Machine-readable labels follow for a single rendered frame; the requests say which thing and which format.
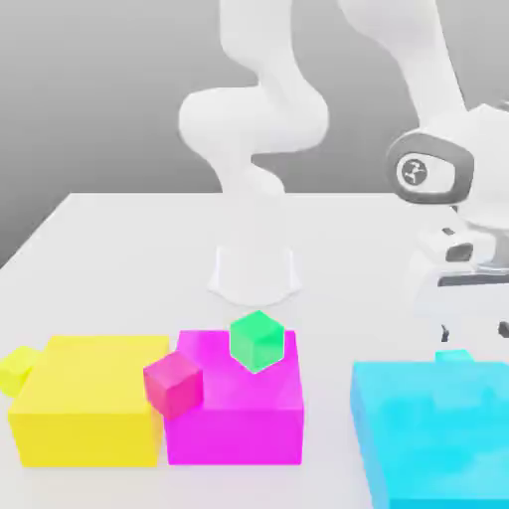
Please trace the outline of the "small cyan cube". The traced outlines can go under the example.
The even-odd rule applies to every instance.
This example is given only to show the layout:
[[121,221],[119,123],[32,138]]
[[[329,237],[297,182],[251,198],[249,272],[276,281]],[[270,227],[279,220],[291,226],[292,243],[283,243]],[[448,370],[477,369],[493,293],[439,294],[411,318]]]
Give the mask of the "small cyan cube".
[[472,386],[473,358],[466,350],[443,350],[435,353],[438,374],[433,397],[444,409],[466,409],[476,402]]

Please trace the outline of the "large cyan box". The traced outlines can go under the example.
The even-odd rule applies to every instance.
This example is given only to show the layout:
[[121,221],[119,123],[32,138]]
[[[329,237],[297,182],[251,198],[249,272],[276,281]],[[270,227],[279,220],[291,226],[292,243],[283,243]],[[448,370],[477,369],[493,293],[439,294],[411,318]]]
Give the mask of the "large cyan box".
[[373,509],[509,509],[509,364],[356,362]]

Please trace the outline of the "large yellow box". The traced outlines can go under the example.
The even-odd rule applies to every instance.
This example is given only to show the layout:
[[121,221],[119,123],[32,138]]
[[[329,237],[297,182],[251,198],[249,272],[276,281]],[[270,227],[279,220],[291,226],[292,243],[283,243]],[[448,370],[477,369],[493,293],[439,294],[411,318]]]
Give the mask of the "large yellow box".
[[143,370],[161,335],[54,336],[8,410],[25,467],[154,467],[163,423]]

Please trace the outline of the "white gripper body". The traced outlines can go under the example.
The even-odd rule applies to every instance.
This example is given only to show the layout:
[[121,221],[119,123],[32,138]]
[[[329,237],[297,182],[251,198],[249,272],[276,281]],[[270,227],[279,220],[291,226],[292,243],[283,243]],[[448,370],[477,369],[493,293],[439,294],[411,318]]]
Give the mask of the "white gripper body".
[[410,261],[410,305],[418,317],[443,325],[477,317],[509,322],[509,268],[415,255]]

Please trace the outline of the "small green cube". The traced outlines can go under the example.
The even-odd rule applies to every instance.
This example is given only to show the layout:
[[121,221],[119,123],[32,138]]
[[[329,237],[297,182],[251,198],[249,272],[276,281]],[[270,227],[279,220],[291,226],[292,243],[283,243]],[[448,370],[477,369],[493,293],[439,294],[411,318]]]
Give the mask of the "small green cube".
[[253,374],[279,362],[284,356],[284,327],[261,310],[230,325],[231,356]]

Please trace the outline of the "small red cube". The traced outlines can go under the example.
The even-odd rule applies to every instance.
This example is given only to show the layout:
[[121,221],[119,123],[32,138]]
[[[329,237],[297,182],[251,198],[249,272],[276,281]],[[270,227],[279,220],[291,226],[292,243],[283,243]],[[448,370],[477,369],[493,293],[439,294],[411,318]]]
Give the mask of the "small red cube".
[[146,366],[143,380],[147,400],[168,421],[203,402],[203,370],[180,351]]

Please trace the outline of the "small yellow cube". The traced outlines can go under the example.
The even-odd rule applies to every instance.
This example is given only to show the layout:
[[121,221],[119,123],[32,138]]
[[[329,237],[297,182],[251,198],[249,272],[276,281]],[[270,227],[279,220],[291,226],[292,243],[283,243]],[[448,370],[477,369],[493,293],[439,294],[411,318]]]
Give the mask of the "small yellow cube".
[[21,391],[41,352],[20,346],[0,360],[0,391],[14,398]]

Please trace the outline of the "large magenta box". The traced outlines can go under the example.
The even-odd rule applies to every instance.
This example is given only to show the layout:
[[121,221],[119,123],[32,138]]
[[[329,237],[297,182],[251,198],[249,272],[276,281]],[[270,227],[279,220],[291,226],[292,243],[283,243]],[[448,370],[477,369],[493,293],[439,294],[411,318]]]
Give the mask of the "large magenta box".
[[253,374],[230,354],[226,330],[183,330],[177,350],[203,370],[203,403],[164,422],[171,465],[297,465],[304,402],[296,335],[284,357]]

